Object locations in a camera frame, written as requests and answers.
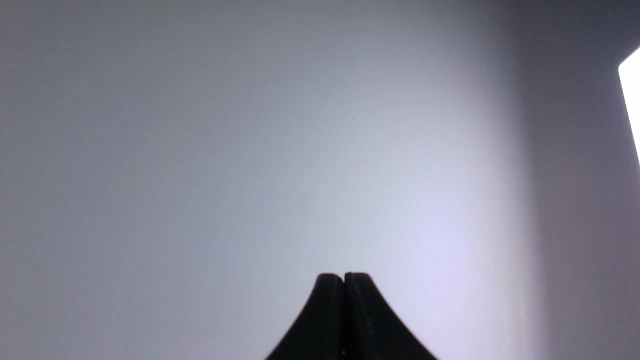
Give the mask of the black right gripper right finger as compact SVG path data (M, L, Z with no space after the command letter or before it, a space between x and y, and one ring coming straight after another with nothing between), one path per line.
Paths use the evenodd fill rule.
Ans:
M346 360L434 360L436 357L414 337L378 289L363 272L344 278Z

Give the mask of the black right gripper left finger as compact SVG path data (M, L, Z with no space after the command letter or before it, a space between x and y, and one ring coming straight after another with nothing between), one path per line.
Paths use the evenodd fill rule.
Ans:
M343 353L345 283L333 273L317 276L294 323L268 360L340 360Z

